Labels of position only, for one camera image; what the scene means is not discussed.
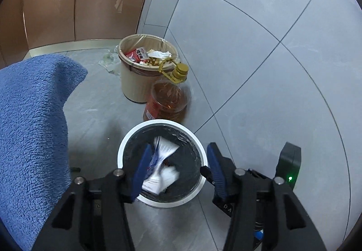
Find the oil bottle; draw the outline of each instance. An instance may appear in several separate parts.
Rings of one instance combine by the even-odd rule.
[[[172,61],[176,67],[166,73],[163,65]],[[164,75],[155,81],[151,87],[151,94],[144,109],[143,120],[167,119],[181,122],[187,104],[191,99],[191,90],[185,82],[189,67],[183,63],[176,63],[172,58],[163,60],[159,72]]]

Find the metal screw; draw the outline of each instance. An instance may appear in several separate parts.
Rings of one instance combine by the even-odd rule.
[[[113,172],[113,174],[115,175],[115,176],[122,176],[122,175],[124,175],[124,171],[122,170],[122,169],[116,169],[114,172]]]
[[[284,183],[284,179],[277,176],[274,178],[274,182],[276,182],[278,185],[282,185]]]
[[[77,185],[82,184],[85,181],[84,177],[78,176],[74,179],[74,183],[76,183]]]
[[[241,169],[241,168],[235,169],[234,172],[235,172],[235,174],[236,174],[237,176],[242,176],[242,175],[245,174],[245,170],[244,170],[244,169]]]

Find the blue towel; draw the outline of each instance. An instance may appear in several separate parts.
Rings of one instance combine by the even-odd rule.
[[[0,70],[0,218],[24,251],[70,184],[63,106],[86,74],[56,54]]]

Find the white-rimmed trash can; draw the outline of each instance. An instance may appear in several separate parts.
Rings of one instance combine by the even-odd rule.
[[[118,55],[121,64],[121,83],[124,95],[131,101],[145,103],[151,92],[152,84],[163,76],[158,71],[158,66],[148,66],[133,62],[125,54],[134,49],[144,47],[146,51],[169,51],[172,58],[179,62],[179,53],[167,40],[150,34],[134,34],[121,40],[118,46]],[[164,65],[164,70],[171,71],[174,68],[172,62]]]
[[[118,168],[127,168],[128,160],[132,157],[135,146],[144,141],[146,134],[150,136],[149,141],[153,137],[159,136],[168,138],[168,140],[177,143],[180,147],[190,146],[190,149],[176,151],[170,157],[174,157],[171,161],[173,166],[180,173],[179,179],[166,189],[165,193],[158,196],[142,191],[137,197],[141,202],[156,208],[171,208],[185,204],[193,199],[202,189],[205,178],[200,174],[200,167],[207,166],[207,157],[201,142],[186,127],[179,123],[165,120],[155,119],[138,124],[132,128],[124,137],[118,150]]]

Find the beige trash can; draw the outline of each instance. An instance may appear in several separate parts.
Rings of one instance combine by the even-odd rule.
[[[150,49],[162,52],[169,51],[172,54],[173,60],[180,62],[180,59],[176,48],[167,40],[158,36],[134,34],[121,40],[118,46],[118,55],[122,61],[122,91],[129,100],[145,103],[150,95],[152,84],[163,75],[159,73],[158,66],[138,64],[124,55],[140,47],[144,47],[146,51]],[[172,62],[164,65],[164,70],[166,71],[171,71],[173,68],[174,64]]]

